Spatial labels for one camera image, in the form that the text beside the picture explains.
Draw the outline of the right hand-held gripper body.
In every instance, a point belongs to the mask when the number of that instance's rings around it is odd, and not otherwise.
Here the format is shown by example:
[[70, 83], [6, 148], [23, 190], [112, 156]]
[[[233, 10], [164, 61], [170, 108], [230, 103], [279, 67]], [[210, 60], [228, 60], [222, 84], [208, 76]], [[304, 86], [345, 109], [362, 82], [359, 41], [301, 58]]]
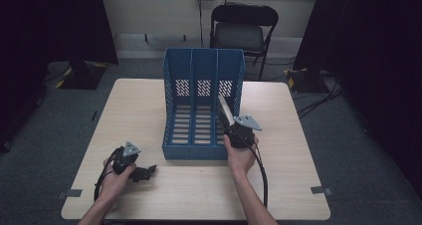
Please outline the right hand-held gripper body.
[[253, 130], [262, 130], [262, 127], [250, 115], [234, 116], [235, 123], [230, 126], [227, 134], [235, 148], [247, 148], [255, 143]]

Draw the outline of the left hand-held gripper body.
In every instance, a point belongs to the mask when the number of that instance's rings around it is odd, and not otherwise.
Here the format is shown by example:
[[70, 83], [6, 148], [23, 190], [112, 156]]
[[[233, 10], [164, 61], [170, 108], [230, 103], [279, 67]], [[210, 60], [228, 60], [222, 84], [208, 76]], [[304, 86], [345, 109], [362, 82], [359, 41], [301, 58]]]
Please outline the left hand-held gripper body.
[[122, 174], [125, 169], [136, 162], [141, 149], [131, 142], [121, 146], [114, 155], [112, 168], [116, 174]]

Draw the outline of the green leaf picture book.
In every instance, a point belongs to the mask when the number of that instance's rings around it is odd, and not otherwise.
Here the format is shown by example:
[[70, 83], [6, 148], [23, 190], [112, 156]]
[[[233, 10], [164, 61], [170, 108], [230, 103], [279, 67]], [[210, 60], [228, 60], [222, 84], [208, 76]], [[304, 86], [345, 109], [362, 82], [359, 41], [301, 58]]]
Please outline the green leaf picture book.
[[220, 111], [223, 111], [229, 117], [230, 126], [233, 125], [235, 123], [234, 117], [231, 113], [230, 107], [228, 106], [225, 98], [219, 95], [218, 100], [220, 104]]

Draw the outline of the blue file rack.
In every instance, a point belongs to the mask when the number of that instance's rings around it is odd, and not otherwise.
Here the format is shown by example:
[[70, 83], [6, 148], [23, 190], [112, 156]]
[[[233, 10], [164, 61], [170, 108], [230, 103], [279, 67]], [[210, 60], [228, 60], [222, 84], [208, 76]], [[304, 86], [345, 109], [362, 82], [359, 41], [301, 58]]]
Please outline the blue file rack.
[[244, 53], [235, 49], [169, 48], [163, 61], [167, 160], [225, 160], [219, 99], [240, 110]]

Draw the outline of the person's right hand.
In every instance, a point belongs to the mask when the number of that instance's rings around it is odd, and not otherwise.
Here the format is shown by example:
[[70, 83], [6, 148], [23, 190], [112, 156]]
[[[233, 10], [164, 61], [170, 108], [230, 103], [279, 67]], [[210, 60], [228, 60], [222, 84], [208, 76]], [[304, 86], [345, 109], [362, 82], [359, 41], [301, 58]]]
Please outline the person's right hand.
[[233, 176], [246, 176], [256, 161], [256, 146], [235, 148], [228, 135], [224, 136], [224, 145], [228, 154], [228, 165]]

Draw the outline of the person's left hand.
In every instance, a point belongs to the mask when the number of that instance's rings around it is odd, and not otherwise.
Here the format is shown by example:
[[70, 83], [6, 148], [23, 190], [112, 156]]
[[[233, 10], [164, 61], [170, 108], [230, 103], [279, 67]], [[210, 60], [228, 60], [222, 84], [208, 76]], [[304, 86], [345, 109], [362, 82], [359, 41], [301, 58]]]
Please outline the person's left hand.
[[121, 193], [124, 191], [129, 176], [134, 172], [136, 164], [130, 164], [123, 173], [116, 174], [111, 165], [105, 170], [105, 178], [102, 182], [98, 201], [113, 205]]

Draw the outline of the grey tape strip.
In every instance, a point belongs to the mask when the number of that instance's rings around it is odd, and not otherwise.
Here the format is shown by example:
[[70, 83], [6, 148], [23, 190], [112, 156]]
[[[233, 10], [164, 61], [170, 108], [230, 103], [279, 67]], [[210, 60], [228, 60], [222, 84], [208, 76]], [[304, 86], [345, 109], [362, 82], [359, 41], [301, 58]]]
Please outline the grey tape strip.
[[314, 186], [311, 188], [312, 194], [324, 194], [326, 196], [332, 195], [330, 187]]
[[58, 199], [66, 199], [68, 197], [80, 197], [82, 195], [83, 189], [68, 189], [67, 191], [62, 191], [57, 194]]

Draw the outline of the black stand base striped tape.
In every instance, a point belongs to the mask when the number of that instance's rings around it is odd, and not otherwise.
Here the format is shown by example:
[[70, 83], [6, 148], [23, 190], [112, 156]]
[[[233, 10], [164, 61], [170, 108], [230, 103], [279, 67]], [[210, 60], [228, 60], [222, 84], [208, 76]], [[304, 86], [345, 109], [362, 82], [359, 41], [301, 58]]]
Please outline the black stand base striped tape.
[[70, 67], [57, 82], [56, 88], [63, 90], [95, 90], [107, 65], [96, 62], [70, 62]]
[[285, 70], [287, 85], [295, 93], [327, 94], [327, 88], [320, 73], [313, 73], [308, 69]]

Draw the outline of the black folding chair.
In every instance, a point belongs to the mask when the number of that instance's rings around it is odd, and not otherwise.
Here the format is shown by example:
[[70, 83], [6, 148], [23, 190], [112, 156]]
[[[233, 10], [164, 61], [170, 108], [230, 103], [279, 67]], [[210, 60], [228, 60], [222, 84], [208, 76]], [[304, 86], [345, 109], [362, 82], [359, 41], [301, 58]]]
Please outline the black folding chair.
[[267, 5], [221, 4], [211, 13], [210, 47], [242, 50], [245, 56], [255, 58], [254, 64], [261, 58], [260, 80], [278, 22], [278, 12]]

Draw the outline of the black curtain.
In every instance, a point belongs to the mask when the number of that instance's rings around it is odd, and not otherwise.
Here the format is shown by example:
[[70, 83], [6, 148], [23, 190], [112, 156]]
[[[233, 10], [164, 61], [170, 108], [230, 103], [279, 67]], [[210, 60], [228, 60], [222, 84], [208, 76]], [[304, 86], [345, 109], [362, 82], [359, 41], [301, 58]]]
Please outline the black curtain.
[[0, 152], [41, 99], [53, 62], [117, 64], [104, 0], [0, 0]]
[[422, 0], [316, 0], [294, 67], [339, 75], [422, 199]]

